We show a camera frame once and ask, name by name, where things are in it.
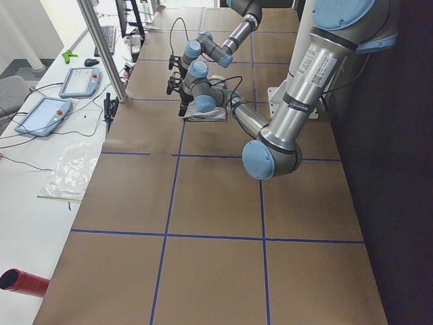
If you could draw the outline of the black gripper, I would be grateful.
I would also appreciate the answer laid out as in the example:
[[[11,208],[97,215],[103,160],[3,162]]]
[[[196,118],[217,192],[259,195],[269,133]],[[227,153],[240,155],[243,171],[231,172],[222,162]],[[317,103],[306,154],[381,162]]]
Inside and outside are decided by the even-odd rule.
[[[189,103],[194,101],[194,98],[193,95],[186,93],[183,89],[179,89],[179,95],[181,98],[181,105],[179,108],[178,116],[185,116],[187,112],[187,106],[189,105]]]
[[[183,61],[183,58],[179,58],[178,69],[181,76],[185,77],[187,74],[188,65]]]

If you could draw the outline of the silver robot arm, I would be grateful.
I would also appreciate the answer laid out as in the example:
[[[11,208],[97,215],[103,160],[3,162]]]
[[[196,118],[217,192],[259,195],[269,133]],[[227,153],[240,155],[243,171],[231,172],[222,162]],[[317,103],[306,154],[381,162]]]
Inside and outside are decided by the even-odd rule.
[[[195,39],[187,42],[182,56],[175,56],[174,54],[170,56],[169,70],[176,66],[181,78],[184,78],[192,62],[203,53],[223,68],[227,68],[232,63],[233,54],[239,49],[243,41],[258,29],[263,12],[258,1],[227,1],[227,4],[243,17],[243,21],[229,35],[228,39],[219,46],[213,41],[210,32],[207,30],[201,32]]]
[[[190,103],[200,112],[226,108],[251,137],[242,151],[245,170],[255,179],[270,179],[294,172],[302,160],[297,137],[319,98],[349,55],[383,51],[393,47],[398,35],[399,1],[307,1],[302,13],[296,45],[303,48],[294,56],[290,73],[281,84],[281,99],[273,118],[267,120],[234,91],[217,89],[208,79],[205,54],[219,66],[228,67],[233,54],[262,20],[259,1],[229,1],[242,22],[222,44],[201,32],[187,42],[182,56],[171,56],[170,67],[180,78],[171,77],[167,92],[181,98],[180,115]]]

